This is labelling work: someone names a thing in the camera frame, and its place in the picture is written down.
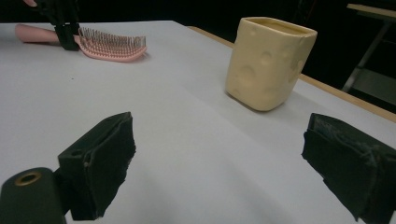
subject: white tabletop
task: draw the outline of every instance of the white tabletop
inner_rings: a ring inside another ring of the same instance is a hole
[[[247,109],[225,93],[232,49],[173,21],[81,24],[146,35],[147,54],[133,63],[22,44],[14,26],[0,24],[1,183],[55,170],[57,156],[106,117],[134,117],[127,179],[93,223],[354,224],[301,156],[311,113],[396,147],[394,122],[301,80],[280,107]]]

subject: pink hairbrush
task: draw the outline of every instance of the pink hairbrush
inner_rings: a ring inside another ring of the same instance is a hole
[[[74,35],[76,43],[88,57],[119,63],[128,63],[146,52],[145,36],[110,35],[90,28],[79,28]],[[15,35],[24,43],[59,42],[54,31],[17,24]]]

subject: pen holder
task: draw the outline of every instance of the pen holder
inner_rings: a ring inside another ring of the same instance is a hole
[[[281,105],[294,88],[317,34],[272,18],[242,18],[226,91],[255,110],[268,111]]]

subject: pink handle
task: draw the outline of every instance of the pink handle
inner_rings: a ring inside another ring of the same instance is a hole
[[[22,42],[59,42],[55,31],[17,24],[15,35]]]

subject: table edge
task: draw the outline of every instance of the table edge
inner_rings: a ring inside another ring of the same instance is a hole
[[[205,36],[207,36],[209,38],[212,38],[212,39],[220,42],[221,44],[223,44],[225,46],[228,46],[230,48],[233,47],[233,43],[232,42],[230,42],[228,40],[225,40],[225,39],[223,39],[221,37],[218,37],[216,35],[213,35],[213,34],[207,32],[207,31],[205,31],[203,29],[200,29],[200,28],[198,28],[196,26],[187,26],[187,27],[189,27],[190,29],[192,29],[195,32],[198,32],[201,35],[205,35]],[[306,76],[304,74],[300,74],[299,79],[304,81],[304,82],[306,82],[306,83],[309,83],[309,84],[311,84],[311,85],[313,85],[313,86],[315,86],[315,87],[317,87],[317,88],[319,88],[319,89],[321,89],[323,91],[326,91],[327,93],[329,93],[331,95],[334,95],[334,96],[336,96],[336,97],[338,97],[338,98],[340,98],[342,100],[345,100],[345,101],[347,101],[347,102],[349,102],[349,103],[351,103],[353,105],[357,105],[357,106],[359,106],[359,107],[361,107],[361,108],[363,108],[363,109],[365,109],[367,111],[370,111],[373,114],[376,114],[376,115],[378,115],[378,116],[380,116],[380,117],[382,117],[384,119],[388,119],[390,121],[396,122],[396,114],[394,114],[394,113],[392,113],[392,112],[390,112],[390,111],[388,111],[386,109],[383,109],[383,108],[381,108],[379,106],[370,104],[370,103],[368,103],[366,101],[363,101],[362,99],[359,99],[358,97],[355,97],[355,96],[352,96],[350,94],[347,94],[344,91],[340,91],[340,90],[338,90],[338,89],[336,89],[336,88],[334,88],[332,86],[329,86],[329,85],[327,85],[325,83],[319,82],[319,81],[313,79],[312,77]]]

